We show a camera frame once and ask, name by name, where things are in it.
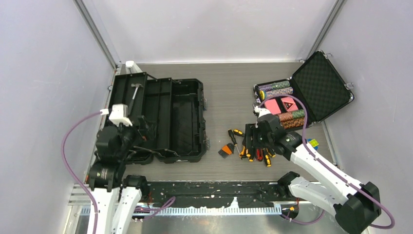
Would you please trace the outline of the red black pliers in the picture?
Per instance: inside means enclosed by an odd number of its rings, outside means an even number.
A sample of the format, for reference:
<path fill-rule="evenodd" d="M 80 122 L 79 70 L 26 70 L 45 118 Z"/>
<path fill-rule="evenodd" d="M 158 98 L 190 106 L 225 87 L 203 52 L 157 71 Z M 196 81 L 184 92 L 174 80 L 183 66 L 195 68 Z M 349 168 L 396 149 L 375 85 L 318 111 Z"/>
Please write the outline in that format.
<path fill-rule="evenodd" d="M 257 161 L 262 161 L 263 160 L 263 155 L 262 155 L 262 150 L 261 149 L 256 149 L 256 160 Z"/>

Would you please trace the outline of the black plastic toolbox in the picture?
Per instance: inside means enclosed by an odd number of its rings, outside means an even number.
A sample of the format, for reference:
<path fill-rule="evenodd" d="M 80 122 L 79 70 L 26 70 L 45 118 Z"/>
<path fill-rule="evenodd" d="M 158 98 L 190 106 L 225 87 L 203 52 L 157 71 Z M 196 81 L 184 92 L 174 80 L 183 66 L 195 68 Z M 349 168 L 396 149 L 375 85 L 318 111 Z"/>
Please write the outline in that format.
<path fill-rule="evenodd" d="M 204 110 L 204 85 L 195 78 L 155 78 L 146 72 L 117 75 L 112 85 L 110 105 L 128 106 L 135 88 L 140 83 L 133 108 L 128 108 L 132 124 L 138 116 L 156 122 L 154 140 L 134 146 L 126 164 L 147 165 L 155 158 L 170 164 L 199 162 L 209 148 Z"/>

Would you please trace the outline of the orange black bit holder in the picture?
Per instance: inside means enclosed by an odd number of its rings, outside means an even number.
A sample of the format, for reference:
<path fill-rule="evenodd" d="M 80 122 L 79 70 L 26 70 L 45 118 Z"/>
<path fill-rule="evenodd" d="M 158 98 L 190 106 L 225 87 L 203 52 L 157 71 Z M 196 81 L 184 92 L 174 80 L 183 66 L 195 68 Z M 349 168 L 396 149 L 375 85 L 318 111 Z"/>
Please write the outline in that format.
<path fill-rule="evenodd" d="M 224 145 L 219 151 L 218 154 L 222 157 L 222 158 L 227 158 L 228 156 L 232 155 L 234 153 L 234 144 L 233 143 L 228 143 L 226 145 Z"/>

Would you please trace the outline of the small steel hammer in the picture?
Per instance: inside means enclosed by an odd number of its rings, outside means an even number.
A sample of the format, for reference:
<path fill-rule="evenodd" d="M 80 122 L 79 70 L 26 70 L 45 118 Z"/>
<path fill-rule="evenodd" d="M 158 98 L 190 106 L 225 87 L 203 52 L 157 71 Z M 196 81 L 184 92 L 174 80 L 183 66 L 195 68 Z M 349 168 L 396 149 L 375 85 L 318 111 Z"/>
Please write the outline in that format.
<path fill-rule="evenodd" d="M 129 108 L 130 110 L 133 108 L 134 101 L 135 101 L 135 98 L 136 98 L 136 95 L 137 95 L 137 92 L 138 92 L 139 88 L 143 88 L 143 85 L 140 84 L 140 83 L 134 83 L 134 84 L 131 84 L 131 87 L 132 87 L 132 88 L 135 88 L 135 91 L 134 91 L 134 93 L 133 93 L 133 96 L 132 96 L 132 98 L 131 98 L 131 101 L 130 101 L 129 104 L 128 104 L 128 108 Z"/>

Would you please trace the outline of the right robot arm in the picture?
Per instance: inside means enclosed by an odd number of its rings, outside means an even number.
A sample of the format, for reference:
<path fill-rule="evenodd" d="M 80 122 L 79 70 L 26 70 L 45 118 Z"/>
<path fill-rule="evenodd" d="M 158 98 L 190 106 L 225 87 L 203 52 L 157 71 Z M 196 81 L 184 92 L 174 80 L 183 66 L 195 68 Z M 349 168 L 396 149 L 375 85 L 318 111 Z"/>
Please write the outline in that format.
<path fill-rule="evenodd" d="M 334 216 L 349 234 L 360 234 L 382 214 L 378 187 L 363 184 L 347 175 L 320 155 L 303 135 L 285 130 L 272 114 L 259 115 L 257 122 L 245 126 L 246 145 L 262 152 L 271 150 L 305 169 L 320 182 L 309 182 L 295 172 L 282 176 L 278 194 L 284 200 L 293 197 L 311 202 Z"/>

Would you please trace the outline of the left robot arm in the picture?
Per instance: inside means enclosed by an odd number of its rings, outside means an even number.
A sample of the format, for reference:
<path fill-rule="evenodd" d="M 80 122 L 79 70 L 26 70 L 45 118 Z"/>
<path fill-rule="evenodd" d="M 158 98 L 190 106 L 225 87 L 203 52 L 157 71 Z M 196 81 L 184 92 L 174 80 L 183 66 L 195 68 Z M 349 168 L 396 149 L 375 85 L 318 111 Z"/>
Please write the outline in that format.
<path fill-rule="evenodd" d="M 138 202 L 149 197 L 145 176 L 124 176 L 126 159 L 134 146 L 153 140 L 157 124 L 139 116 L 129 125 L 125 120 L 103 127 L 96 135 L 97 160 L 89 171 L 89 194 L 93 211 L 89 234 L 125 234 Z"/>

